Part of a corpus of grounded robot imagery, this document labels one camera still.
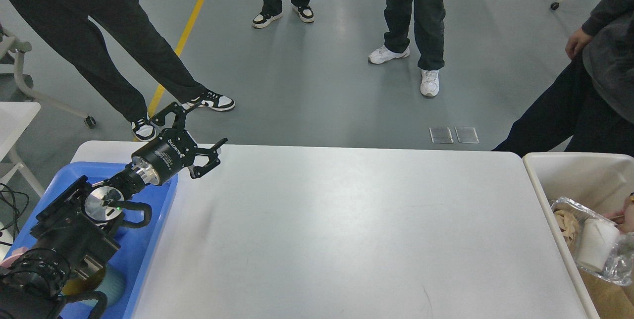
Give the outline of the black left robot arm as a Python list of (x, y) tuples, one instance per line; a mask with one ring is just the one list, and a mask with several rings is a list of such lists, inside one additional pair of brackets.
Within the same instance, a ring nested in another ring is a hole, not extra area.
[(85, 175), (44, 208), (30, 230), (36, 242), (9, 266), (1, 269), (1, 317), (3, 319), (59, 319), (66, 305), (94, 301), (90, 319), (100, 319), (113, 295), (96, 289), (65, 295), (70, 280), (88, 280), (106, 273), (108, 261), (120, 249), (115, 240), (119, 228), (149, 226), (153, 209), (134, 202), (133, 196), (150, 184), (161, 186), (184, 168), (193, 179), (206, 175), (220, 164), (219, 148), (202, 148), (186, 130), (186, 116), (193, 107), (171, 103), (152, 118), (163, 127), (174, 114), (172, 127), (131, 155), (120, 172), (99, 183)]

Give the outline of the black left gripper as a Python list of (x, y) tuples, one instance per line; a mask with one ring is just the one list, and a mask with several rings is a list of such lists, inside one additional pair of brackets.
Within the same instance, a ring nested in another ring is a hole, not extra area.
[[(201, 104), (202, 101), (198, 101), (183, 106), (172, 102), (150, 117), (150, 125), (163, 127), (168, 114), (174, 114), (172, 128), (177, 131), (161, 131), (132, 154), (131, 167), (145, 184), (160, 186), (186, 167), (192, 179), (199, 179), (220, 164), (220, 147), (228, 142), (228, 138), (220, 139), (210, 148), (200, 148), (185, 129), (187, 114)], [(208, 161), (204, 165), (195, 165), (197, 157)]]

